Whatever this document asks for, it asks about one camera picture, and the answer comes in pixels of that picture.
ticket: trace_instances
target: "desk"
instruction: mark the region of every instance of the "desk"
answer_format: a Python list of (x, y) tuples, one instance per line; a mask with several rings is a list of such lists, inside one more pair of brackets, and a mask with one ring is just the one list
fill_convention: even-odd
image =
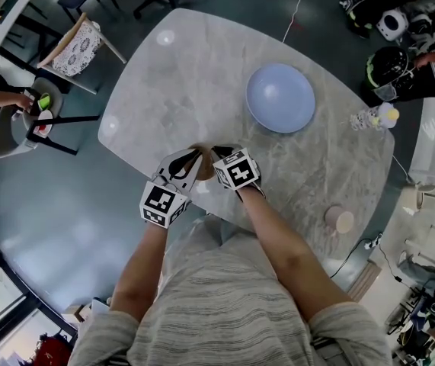
[[(4, 2), (5, 0), (0, 0), (0, 8)], [(2, 47), (2, 42), (4, 42), (4, 39), (7, 37), (9, 31), (12, 29), (12, 26), (14, 26), (14, 24), (19, 24), (27, 28), (28, 30), (39, 34), (41, 37), (45, 37), (46, 34), (49, 34), (55, 37), (57, 40), (61, 39), (62, 35), (60, 33), (22, 14), (24, 9), (29, 4), (30, 0), (18, 0), (14, 4), (14, 7), (12, 7), (12, 9), (7, 13), (2, 23), (0, 23), (0, 55), (11, 61), (15, 65), (19, 66), (20, 68), (25, 69), (28, 72), (36, 75), (37, 69), (35, 67), (31, 66), (29, 63), (26, 63), (25, 61)]]
[[(273, 133), (248, 112), (248, 79), (268, 63), (296, 67), (313, 87), (315, 116), (297, 133)], [(166, 155), (194, 143), (248, 147), (271, 205), (319, 257), (343, 259), (368, 224), (392, 161), (390, 132), (350, 128), (350, 115), (365, 107), (332, 74), (278, 40), (216, 16), (176, 9), (126, 65), (98, 138), (147, 176)], [(251, 229), (236, 194), (216, 178), (196, 183), (191, 198)], [(331, 237), (324, 213), (332, 204), (354, 214), (349, 233)]]

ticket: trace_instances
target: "small bottle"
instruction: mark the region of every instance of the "small bottle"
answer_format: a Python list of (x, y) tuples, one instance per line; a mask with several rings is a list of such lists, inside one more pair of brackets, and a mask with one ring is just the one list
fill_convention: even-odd
[(361, 110), (350, 117), (350, 124), (353, 130), (364, 130), (374, 128), (377, 130), (391, 129), (397, 124), (400, 113), (390, 103), (383, 103), (380, 106)]

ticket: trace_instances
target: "power strip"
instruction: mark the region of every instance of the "power strip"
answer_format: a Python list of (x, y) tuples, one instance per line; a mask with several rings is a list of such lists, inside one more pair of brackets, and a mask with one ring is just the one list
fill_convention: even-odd
[(382, 239), (382, 237), (383, 233), (378, 233), (378, 236), (373, 241), (366, 241), (364, 243), (364, 249), (375, 248), (379, 244), (379, 241)]

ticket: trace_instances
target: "red object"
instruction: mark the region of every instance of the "red object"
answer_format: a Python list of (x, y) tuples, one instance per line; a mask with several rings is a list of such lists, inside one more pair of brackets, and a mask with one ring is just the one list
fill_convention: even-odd
[(303, 30), (303, 27), (295, 21), (293, 21), (292, 26), (297, 27), (299, 30)]
[(43, 335), (39, 346), (31, 362), (25, 362), (24, 365), (66, 366), (68, 364), (72, 349), (64, 338), (58, 335), (53, 337)]

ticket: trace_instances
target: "chair cushion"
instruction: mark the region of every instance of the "chair cushion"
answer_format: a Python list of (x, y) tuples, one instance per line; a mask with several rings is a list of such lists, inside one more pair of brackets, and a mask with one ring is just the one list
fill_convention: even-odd
[[(92, 22), (98, 30), (101, 27)], [(53, 59), (52, 66), (68, 77), (80, 73), (94, 59), (101, 39), (88, 24), (82, 23), (66, 48)]]

